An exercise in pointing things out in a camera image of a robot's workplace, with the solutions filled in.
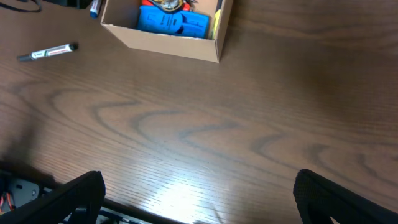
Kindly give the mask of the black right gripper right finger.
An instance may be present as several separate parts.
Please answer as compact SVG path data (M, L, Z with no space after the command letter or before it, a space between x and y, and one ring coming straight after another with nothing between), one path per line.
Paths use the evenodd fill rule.
M397 214L314 173L299 171L293 195L304 223L397 223Z

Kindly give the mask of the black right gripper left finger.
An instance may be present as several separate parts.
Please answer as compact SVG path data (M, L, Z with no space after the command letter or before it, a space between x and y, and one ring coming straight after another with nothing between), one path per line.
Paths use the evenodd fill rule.
M1 215L4 224L95 223L106 193L100 171L76 179L11 212Z

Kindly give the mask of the black whiteboard marker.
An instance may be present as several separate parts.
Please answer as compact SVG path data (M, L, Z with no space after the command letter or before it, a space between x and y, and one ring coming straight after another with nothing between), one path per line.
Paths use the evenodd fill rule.
M78 43L70 43L65 45L60 45L57 47L52 47L49 49L35 51L29 54L17 56L18 61L26 62L29 60L37 60L45 57L52 57L55 55L65 54L77 50L79 47Z

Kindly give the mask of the brown cardboard box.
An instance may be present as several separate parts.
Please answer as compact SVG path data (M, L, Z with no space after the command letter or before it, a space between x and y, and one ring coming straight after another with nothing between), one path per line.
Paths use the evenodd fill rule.
M217 1L199 1L196 12L210 17L210 28L205 39L177 37L166 34L153 34L139 31L135 26L139 19L138 0L109 0L103 6L101 25L132 49L176 55L218 63L221 59L233 0L221 1L221 14L215 38L211 39L211 29Z

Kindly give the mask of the blue plastic staple remover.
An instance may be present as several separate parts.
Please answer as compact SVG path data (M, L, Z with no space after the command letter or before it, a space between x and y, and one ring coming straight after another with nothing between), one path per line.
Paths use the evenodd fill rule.
M167 14L154 6L141 6L136 29L155 34L167 34L204 39L210 18L206 15L178 11Z

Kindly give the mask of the correction tape dispenser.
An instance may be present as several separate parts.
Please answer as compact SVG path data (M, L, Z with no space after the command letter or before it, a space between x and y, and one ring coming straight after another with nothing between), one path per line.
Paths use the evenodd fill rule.
M167 13L181 10L184 4L183 0L150 0L150 2L160 10Z

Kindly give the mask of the yellow highlighter pen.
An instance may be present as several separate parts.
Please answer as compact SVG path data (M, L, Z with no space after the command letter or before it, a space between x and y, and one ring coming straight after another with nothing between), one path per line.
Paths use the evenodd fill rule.
M218 29L218 21L220 19L221 9L217 9L215 12L214 20L213 20L213 27L211 29L211 39L215 38L216 31Z

